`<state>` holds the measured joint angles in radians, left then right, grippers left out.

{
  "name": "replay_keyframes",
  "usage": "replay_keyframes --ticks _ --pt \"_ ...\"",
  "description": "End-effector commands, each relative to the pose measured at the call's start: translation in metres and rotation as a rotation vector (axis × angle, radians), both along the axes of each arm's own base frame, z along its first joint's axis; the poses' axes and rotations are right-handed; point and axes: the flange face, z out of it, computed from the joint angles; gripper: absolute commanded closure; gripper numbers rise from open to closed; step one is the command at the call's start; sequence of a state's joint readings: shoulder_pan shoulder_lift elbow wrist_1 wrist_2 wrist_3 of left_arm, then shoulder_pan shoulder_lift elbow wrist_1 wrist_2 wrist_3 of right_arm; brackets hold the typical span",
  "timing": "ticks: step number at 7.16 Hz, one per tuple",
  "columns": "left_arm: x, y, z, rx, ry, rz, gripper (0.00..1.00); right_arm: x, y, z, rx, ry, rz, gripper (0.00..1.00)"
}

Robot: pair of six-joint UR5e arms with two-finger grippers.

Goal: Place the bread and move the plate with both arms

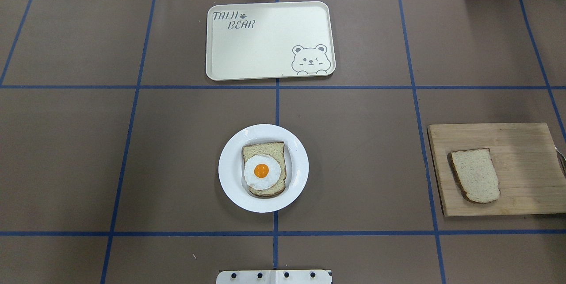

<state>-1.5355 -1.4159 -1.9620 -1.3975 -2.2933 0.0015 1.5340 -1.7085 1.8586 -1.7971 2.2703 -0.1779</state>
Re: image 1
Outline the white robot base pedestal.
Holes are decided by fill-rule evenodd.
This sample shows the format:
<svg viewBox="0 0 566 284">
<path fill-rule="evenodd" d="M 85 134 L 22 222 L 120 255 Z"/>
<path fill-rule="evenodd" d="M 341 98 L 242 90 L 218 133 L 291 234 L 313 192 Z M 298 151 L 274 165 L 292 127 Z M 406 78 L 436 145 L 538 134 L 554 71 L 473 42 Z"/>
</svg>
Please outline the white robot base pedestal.
<svg viewBox="0 0 566 284">
<path fill-rule="evenodd" d="M 226 270 L 219 272 L 217 284 L 332 284 L 331 270 Z"/>
</svg>

